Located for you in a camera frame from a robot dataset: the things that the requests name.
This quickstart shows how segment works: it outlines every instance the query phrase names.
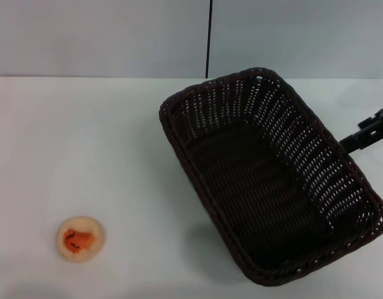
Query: orange topping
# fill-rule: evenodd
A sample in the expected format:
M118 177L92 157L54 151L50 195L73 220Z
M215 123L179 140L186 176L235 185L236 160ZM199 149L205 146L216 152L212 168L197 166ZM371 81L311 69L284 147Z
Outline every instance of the orange topping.
M82 249L89 250L94 241L96 241L96 238L91 232L78 232L69 229L64 234L64 245L75 254Z

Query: white table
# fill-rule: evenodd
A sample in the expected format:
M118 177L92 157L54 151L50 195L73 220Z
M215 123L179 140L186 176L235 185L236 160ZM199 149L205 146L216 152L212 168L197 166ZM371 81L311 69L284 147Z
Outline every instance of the white table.
M234 264L158 119L203 79L0 78L0 298L383 298L383 236L265 288ZM383 80L288 80L336 138L383 107ZM383 198L383 140L352 154ZM75 215L108 232L91 262L55 251Z

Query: wicker basket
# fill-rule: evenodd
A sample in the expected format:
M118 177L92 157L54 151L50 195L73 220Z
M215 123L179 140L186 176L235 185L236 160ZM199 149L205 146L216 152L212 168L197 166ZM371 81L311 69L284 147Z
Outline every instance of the wicker basket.
M234 260L277 286L383 233L383 202L282 78L248 69L169 97L159 117Z

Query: gray wall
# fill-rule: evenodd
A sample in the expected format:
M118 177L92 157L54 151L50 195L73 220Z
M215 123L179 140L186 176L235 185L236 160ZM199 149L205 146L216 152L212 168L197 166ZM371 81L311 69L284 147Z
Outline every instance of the gray wall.
M0 0L0 75L205 76L209 0Z
M383 78L383 0L214 0L209 76Z

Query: round cracker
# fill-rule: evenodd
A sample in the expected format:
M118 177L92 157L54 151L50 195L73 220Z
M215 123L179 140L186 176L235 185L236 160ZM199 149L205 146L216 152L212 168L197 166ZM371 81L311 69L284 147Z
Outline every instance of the round cracker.
M64 244L64 234L73 229L78 232L89 232L94 235L96 240L89 250L82 249L78 253L73 253ZM60 255L69 262L81 263L91 260L101 251L105 243L105 234L102 225L94 218L87 216L77 216L67 219L59 228L56 237L56 246Z

